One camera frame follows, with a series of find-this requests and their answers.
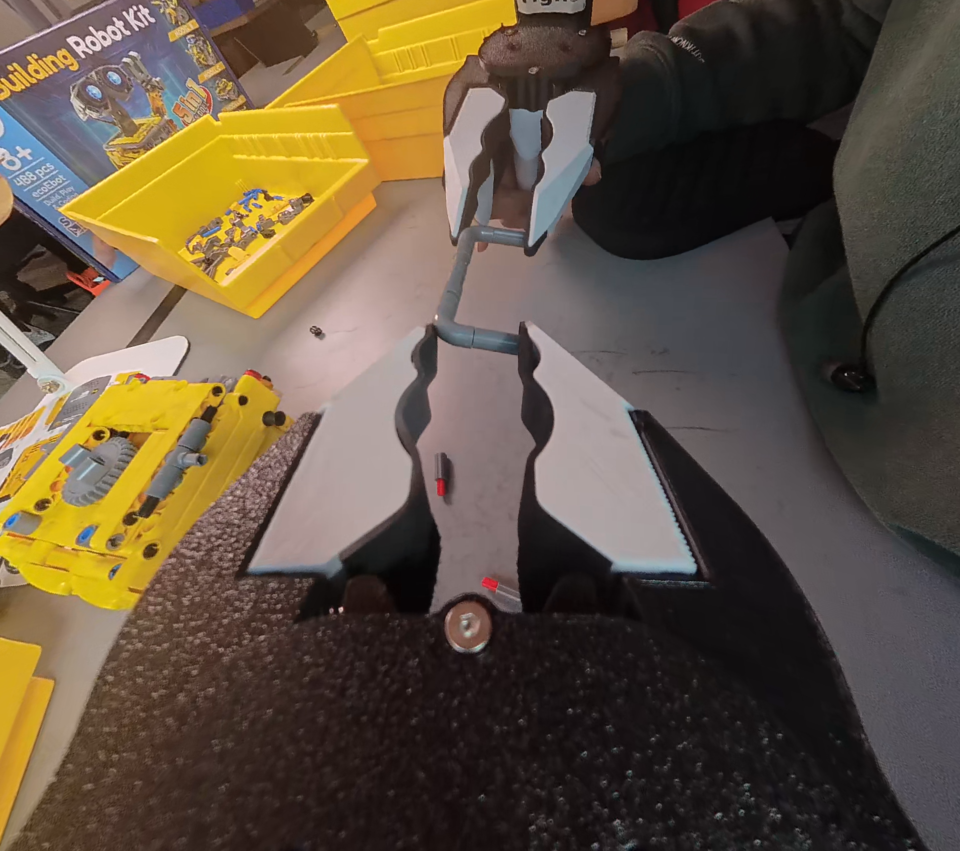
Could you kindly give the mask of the blue robot kit box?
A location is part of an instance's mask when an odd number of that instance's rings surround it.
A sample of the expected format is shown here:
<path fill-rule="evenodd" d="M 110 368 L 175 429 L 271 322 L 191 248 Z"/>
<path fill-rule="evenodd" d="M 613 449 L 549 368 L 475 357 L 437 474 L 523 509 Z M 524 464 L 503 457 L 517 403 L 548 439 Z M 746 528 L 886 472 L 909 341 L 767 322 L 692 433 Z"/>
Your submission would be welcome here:
<path fill-rule="evenodd" d="M 250 108 L 188 0 L 106 0 L 1 53 L 15 206 L 108 280 L 138 269 L 66 207 L 198 119 Z"/>

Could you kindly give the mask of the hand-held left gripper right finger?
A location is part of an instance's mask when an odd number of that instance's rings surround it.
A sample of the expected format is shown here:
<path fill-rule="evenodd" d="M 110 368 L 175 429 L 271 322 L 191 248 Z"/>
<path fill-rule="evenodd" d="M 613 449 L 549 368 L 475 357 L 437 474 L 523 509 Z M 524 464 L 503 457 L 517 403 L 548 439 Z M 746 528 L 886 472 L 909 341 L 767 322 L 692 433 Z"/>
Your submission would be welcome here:
<path fill-rule="evenodd" d="M 621 581 L 707 585 L 697 545 L 644 434 L 642 414 L 533 322 L 518 335 L 521 419 L 534 441 L 517 518 L 521 605 L 587 579 L 601 601 Z"/>

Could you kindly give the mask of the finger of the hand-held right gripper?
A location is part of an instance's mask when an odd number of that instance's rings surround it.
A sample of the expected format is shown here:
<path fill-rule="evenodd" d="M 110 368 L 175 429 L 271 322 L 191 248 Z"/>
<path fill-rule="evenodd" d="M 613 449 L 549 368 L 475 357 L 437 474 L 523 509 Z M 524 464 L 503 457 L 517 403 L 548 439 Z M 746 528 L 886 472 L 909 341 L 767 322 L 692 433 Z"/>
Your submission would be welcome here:
<path fill-rule="evenodd" d="M 494 88 L 468 89 L 444 133 L 443 186 L 450 241 L 474 224 L 491 221 L 495 194 L 495 144 L 505 117 L 505 98 Z"/>
<path fill-rule="evenodd" d="M 556 227 L 594 161 L 596 92 L 571 89 L 550 100 L 544 120 L 549 141 L 541 149 L 542 172 L 534 185 L 524 253 L 532 257 Z"/>

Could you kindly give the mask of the person's right forearm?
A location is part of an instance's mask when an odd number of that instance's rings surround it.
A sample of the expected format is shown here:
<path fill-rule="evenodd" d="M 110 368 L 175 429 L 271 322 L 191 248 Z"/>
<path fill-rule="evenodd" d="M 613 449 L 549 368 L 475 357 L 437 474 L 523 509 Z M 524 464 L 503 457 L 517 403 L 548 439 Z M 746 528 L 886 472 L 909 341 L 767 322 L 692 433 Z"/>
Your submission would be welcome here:
<path fill-rule="evenodd" d="M 838 143 L 811 124 L 854 100 L 891 2 L 720 0 L 637 32 L 574 221 L 616 257 L 654 260 L 828 201 Z"/>

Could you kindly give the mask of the person's right hand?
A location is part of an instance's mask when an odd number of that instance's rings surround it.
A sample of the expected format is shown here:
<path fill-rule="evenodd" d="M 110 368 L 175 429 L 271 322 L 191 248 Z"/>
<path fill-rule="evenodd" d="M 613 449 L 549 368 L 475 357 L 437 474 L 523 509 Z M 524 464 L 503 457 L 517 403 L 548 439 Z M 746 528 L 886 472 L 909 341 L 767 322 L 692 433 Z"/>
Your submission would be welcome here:
<path fill-rule="evenodd" d="M 519 183 L 514 165 L 508 163 L 498 177 L 490 174 L 479 186 L 473 222 L 526 232 L 533 197 L 533 191 Z"/>

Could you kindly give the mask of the yellow lego robot model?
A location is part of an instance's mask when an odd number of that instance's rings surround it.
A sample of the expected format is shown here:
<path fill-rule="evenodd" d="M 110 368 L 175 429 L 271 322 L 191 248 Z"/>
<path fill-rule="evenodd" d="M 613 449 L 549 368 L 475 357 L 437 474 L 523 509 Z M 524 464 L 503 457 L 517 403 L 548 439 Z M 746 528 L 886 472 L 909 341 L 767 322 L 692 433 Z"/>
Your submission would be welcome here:
<path fill-rule="evenodd" d="M 134 607 L 200 517 L 291 428 L 270 377 L 111 385 L 2 501 L 2 583 Z"/>

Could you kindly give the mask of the black hoodie drawstring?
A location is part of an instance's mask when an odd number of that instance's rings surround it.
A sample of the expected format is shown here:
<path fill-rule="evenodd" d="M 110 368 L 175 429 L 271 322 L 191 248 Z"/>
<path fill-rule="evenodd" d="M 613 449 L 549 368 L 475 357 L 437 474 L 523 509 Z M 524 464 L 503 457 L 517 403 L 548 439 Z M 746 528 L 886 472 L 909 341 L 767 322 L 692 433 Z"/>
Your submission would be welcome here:
<path fill-rule="evenodd" d="M 828 379 L 834 388 L 852 394 L 867 394 L 877 389 L 877 380 L 870 358 L 870 336 L 876 320 L 897 285 L 903 281 L 911 271 L 930 257 L 931 254 L 938 251 L 943 245 L 954 241 L 958 238 L 958 235 L 958 225 L 944 232 L 912 257 L 909 257 L 885 282 L 880 292 L 870 304 L 862 322 L 856 359 L 838 363 L 830 370 Z"/>

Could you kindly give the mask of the lego instruction booklet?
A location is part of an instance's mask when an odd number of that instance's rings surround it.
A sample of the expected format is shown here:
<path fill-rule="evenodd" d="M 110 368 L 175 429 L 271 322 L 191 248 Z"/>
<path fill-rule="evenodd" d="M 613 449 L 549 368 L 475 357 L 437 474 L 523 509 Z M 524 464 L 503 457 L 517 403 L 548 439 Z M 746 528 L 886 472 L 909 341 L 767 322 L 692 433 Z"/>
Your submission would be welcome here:
<path fill-rule="evenodd" d="M 14 497 L 66 434 L 111 386 L 95 377 L 69 393 L 50 396 L 30 414 L 1 428 L 1 502 Z"/>

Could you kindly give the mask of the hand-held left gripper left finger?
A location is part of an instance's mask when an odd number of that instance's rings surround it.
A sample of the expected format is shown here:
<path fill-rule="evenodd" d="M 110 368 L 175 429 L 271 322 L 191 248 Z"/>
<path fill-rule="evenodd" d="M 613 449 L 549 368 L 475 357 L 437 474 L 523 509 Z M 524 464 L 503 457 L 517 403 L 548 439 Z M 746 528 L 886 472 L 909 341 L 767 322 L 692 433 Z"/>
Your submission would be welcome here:
<path fill-rule="evenodd" d="M 301 615 L 343 605 L 361 577 L 397 612 L 430 612 L 441 545 L 418 442 L 437 345 L 415 327 L 322 407 L 255 534 L 243 574 L 311 580 Z"/>

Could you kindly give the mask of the heap of grey blue parts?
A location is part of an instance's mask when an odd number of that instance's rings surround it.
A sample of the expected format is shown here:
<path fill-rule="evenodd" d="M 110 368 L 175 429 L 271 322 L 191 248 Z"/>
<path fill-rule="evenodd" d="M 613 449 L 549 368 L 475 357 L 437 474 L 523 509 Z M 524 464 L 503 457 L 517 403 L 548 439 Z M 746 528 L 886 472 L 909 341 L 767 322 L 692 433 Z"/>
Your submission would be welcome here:
<path fill-rule="evenodd" d="M 264 187 L 248 189 L 223 214 L 191 233 L 178 257 L 222 284 L 240 266 L 278 245 L 314 202 L 310 192 L 285 196 Z"/>

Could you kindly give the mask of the grey bent lego tube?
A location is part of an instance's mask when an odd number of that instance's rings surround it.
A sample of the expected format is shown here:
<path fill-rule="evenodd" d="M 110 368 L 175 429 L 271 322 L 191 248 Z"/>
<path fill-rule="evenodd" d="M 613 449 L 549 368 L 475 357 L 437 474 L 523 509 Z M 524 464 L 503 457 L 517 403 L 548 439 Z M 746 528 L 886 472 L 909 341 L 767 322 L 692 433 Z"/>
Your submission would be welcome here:
<path fill-rule="evenodd" d="M 466 228 L 457 240 L 455 261 L 440 296 L 433 325 L 438 338 L 453 347 L 516 356 L 520 350 L 517 333 L 465 325 L 456 319 L 468 269 L 478 244 L 524 248 L 525 234 L 520 230 L 490 225 L 474 224 Z"/>

